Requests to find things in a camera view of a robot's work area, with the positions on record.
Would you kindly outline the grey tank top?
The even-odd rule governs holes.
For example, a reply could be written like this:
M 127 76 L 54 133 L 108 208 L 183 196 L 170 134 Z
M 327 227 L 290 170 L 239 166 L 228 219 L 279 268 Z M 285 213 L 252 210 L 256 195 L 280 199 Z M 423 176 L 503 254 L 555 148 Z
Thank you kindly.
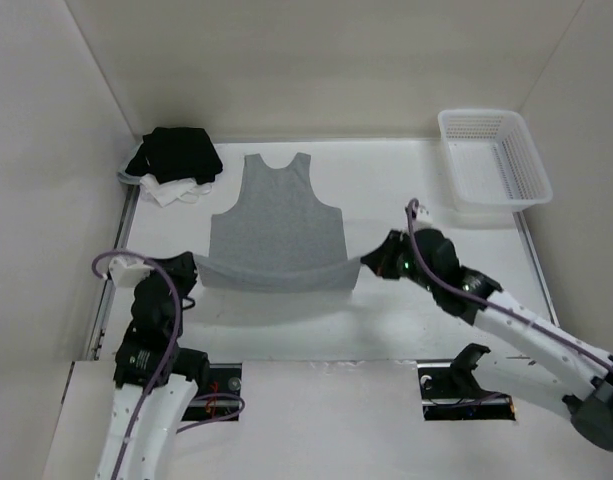
M 283 168 L 244 158 L 235 204 L 211 218 L 209 251 L 195 258 L 204 287 L 260 293 L 348 292 L 361 263 L 349 257 L 342 211 L 319 200 L 311 157 Z

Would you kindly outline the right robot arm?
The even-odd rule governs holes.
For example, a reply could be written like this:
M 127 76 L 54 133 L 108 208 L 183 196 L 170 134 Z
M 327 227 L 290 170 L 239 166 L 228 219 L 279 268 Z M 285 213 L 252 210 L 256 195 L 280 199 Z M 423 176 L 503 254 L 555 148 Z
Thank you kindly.
M 450 384 L 469 396 L 504 392 L 564 419 L 593 445 L 613 452 L 613 353 L 592 346 L 524 307 L 497 281 L 468 268 L 454 244 L 436 229 L 392 230 L 360 259 L 385 280 L 407 279 L 428 291 L 445 313 L 506 342 L 538 367 L 500 360 L 478 364 L 490 349 L 469 345 L 450 370 Z

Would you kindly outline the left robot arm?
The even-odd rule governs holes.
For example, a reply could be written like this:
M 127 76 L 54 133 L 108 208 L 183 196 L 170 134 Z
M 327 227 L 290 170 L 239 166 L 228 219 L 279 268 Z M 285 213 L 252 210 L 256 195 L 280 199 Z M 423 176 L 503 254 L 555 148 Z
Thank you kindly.
M 180 347 L 183 312 L 198 272 L 184 252 L 152 259 L 127 250 L 98 257 L 95 274 L 132 290 L 131 319 L 115 353 L 110 424 L 96 471 L 98 479 L 162 479 L 183 414 L 210 387 L 206 353 Z

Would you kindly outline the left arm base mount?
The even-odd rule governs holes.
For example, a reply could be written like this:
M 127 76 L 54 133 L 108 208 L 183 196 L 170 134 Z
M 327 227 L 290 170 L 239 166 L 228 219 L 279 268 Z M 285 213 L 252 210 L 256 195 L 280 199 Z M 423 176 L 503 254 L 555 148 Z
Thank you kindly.
M 212 364 L 207 382 L 190 402 L 183 422 L 200 422 L 233 414 L 240 403 L 242 387 L 241 364 Z

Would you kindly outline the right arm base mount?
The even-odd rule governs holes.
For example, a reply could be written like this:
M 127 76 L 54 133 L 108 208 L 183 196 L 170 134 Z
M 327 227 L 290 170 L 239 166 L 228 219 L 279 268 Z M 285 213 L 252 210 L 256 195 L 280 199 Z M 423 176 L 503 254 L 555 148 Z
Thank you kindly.
M 417 363 L 417 376 L 426 421 L 515 421 L 512 398 L 482 389 L 473 373 L 491 350 L 471 343 L 452 360 Z

